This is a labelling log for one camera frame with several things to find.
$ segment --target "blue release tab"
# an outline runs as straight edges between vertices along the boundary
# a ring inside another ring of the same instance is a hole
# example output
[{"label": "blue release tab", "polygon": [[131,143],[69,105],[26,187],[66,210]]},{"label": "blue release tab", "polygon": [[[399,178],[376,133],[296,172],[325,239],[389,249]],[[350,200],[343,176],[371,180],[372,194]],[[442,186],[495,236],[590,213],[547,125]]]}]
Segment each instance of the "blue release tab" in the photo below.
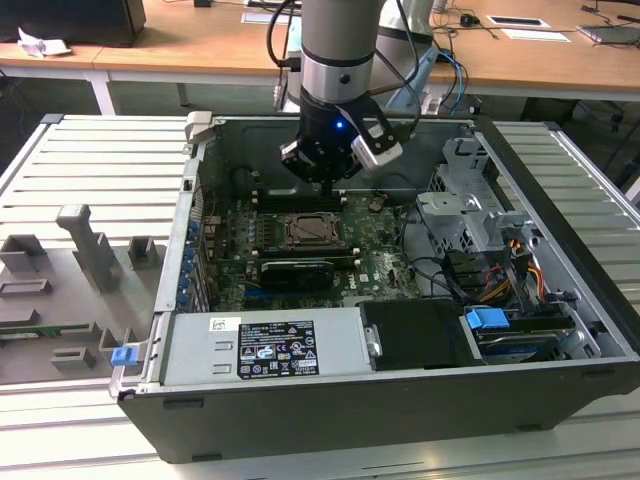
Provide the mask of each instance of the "blue release tab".
[{"label": "blue release tab", "polygon": [[501,308],[474,308],[467,313],[467,322],[476,328],[509,328],[511,324]]},{"label": "blue release tab", "polygon": [[111,354],[111,365],[114,367],[129,367],[138,364],[139,347],[118,347]]}]

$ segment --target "computer case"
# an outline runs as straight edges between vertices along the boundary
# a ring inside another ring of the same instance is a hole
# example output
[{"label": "computer case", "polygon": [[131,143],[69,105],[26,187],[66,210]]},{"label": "computer case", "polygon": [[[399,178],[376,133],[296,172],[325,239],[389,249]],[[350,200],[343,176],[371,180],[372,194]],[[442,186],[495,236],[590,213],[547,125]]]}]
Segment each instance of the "computer case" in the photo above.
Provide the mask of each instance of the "computer case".
[{"label": "computer case", "polygon": [[0,0],[0,41],[15,42],[18,28],[69,45],[131,47],[144,27],[142,0]]}]

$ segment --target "power supply label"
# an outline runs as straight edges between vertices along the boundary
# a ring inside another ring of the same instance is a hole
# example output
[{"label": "power supply label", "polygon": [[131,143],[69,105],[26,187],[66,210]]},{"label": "power supply label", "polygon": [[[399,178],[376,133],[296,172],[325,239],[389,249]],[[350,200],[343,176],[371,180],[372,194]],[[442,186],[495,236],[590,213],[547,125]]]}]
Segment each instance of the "power supply label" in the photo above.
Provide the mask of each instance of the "power supply label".
[{"label": "power supply label", "polygon": [[238,376],[241,379],[319,373],[312,321],[240,324]]}]

